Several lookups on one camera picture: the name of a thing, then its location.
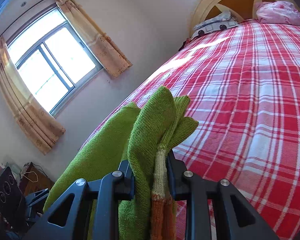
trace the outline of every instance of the curtain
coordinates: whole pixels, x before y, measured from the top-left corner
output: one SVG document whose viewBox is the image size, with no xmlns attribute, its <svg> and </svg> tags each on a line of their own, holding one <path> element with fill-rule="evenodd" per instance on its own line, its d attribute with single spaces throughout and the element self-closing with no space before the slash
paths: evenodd
<svg viewBox="0 0 300 240">
<path fill-rule="evenodd" d="M 81 5 L 74 0 L 56 0 L 56 3 L 92 53 L 112 76 L 117 77 L 132 66 L 117 45 L 87 15 Z"/>
<path fill-rule="evenodd" d="M 10 59 L 0 37 L 0 89 L 15 121 L 25 135 L 45 155 L 65 129 L 34 98 Z"/>
</svg>

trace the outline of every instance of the bed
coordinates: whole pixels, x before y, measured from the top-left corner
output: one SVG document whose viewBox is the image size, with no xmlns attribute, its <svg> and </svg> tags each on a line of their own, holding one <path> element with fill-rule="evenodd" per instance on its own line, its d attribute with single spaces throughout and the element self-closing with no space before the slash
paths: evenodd
<svg viewBox="0 0 300 240">
<path fill-rule="evenodd" d="M 199 126 L 174 148 L 176 158 L 203 178 L 230 180 L 280 239 L 292 239 L 300 230 L 300 26 L 260 24 L 258 1 L 277 0 L 201 0 L 190 35 L 226 9 L 240 27 L 192 41 L 114 112 L 130 101 L 142 107 L 159 86 L 188 95 L 186 116 Z M 178 239 L 185 218 L 180 202 Z"/>
</svg>

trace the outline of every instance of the green knitted garment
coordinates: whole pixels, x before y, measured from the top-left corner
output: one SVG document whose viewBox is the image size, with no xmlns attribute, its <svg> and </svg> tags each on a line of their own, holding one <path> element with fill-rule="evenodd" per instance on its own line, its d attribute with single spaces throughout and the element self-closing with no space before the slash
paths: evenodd
<svg viewBox="0 0 300 240">
<path fill-rule="evenodd" d="M 151 190 L 158 147 L 163 140 L 167 148 L 172 148 L 194 132 L 198 122 L 183 117 L 189 102 L 188 96 L 173 99 L 166 87 L 159 87 L 142 109 L 133 102 L 122 107 L 66 168 L 51 189 L 44 211 L 76 179 L 101 179 L 117 170 L 122 159 L 128 159 L 135 176 L 135 197 L 119 205 L 120 239 L 149 239 Z"/>
</svg>

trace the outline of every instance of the wall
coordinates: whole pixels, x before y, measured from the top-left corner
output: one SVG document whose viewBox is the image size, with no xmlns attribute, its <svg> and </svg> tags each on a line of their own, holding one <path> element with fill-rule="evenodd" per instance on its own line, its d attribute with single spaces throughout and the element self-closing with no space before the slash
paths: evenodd
<svg viewBox="0 0 300 240">
<path fill-rule="evenodd" d="M 199 0 L 133 0 L 155 24 L 174 54 L 189 36 L 191 12 Z"/>
<path fill-rule="evenodd" d="M 29 0 L 26 6 L 34 4 Z M 20 167 L 32 161 L 56 180 L 78 149 L 104 118 L 172 55 L 157 29 L 131 0 L 77 0 L 125 53 L 133 66 L 119 78 L 101 71 L 58 115 L 67 129 L 53 150 L 42 155 L 26 138 L 13 119 L 0 92 L 0 163 Z M 11 22 L 3 13 L 0 33 Z"/>
</svg>

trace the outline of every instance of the speaker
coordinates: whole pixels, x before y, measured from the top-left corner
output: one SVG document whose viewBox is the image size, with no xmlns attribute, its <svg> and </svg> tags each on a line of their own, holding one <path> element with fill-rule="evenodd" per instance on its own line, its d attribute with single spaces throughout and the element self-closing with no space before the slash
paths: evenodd
<svg viewBox="0 0 300 240">
<path fill-rule="evenodd" d="M 16 231 L 27 229 L 25 198 L 12 175 L 10 167 L 0 171 L 0 213 Z"/>
</svg>

